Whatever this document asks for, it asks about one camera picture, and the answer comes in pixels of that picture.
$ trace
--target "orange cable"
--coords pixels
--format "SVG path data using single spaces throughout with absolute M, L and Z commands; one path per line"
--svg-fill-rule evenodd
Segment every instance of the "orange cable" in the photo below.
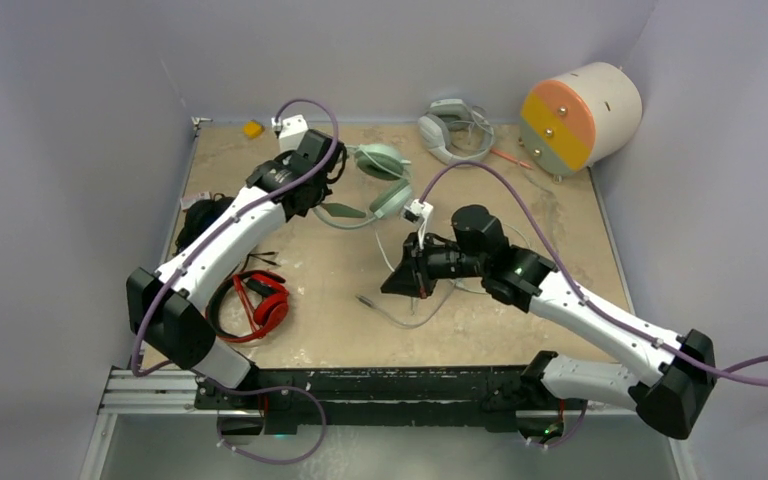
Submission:
M 490 153 L 492 153 L 493 155 L 502 157 L 502 158 L 504 158 L 505 160 L 507 160 L 507 161 L 509 161 L 511 163 L 514 163 L 514 164 L 519 165 L 521 167 L 525 167 L 525 168 L 527 168 L 529 170 L 533 170 L 534 169 L 534 167 L 532 167 L 531 165 L 529 165 L 529 164 L 527 164 L 525 162 L 521 162 L 519 159 L 517 159 L 513 155 L 511 155 L 509 153 L 505 153 L 505 152 L 499 150 L 496 147 L 491 148 L 490 149 Z

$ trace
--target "yellow block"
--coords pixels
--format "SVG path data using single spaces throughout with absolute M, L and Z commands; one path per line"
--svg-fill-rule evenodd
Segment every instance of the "yellow block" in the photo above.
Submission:
M 537 95 L 529 94 L 525 97 L 520 115 L 572 171 L 581 169 L 587 163 L 590 149 L 573 135 Z M 551 136 L 546 135 L 546 129 L 552 130 Z
M 263 133 L 263 125 L 252 120 L 251 122 L 243 125 L 243 133 L 249 138 L 257 138 Z

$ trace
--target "cylindrical container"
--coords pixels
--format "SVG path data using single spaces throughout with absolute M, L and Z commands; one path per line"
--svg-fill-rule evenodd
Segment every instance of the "cylindrical container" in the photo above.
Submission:
M 520 112 L 522 143 L 553 175 L 572 175 L 628 142 L 643 115 L 634 83 L 597 62 L 538 83 Z

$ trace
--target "yellow band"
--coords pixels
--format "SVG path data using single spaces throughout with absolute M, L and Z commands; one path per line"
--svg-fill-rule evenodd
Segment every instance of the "yellow band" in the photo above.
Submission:
M 570 170 L 577 171 L 584 167 L 590 156 L 590 149 L 572 134 L 537 95 L 529 94 L 525 97 L 520 115 L 543 137 L 546 144 Z M 551 135 L 546 134 L 547 129 L 551 129 Z

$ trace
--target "small yellow cube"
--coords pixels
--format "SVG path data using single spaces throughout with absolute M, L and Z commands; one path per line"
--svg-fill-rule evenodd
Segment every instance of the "small yellow cube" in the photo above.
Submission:
M 243 133 L 249 138 L 257 138 L 263 133 L 263 125 L 252 120 L 243 126 Z

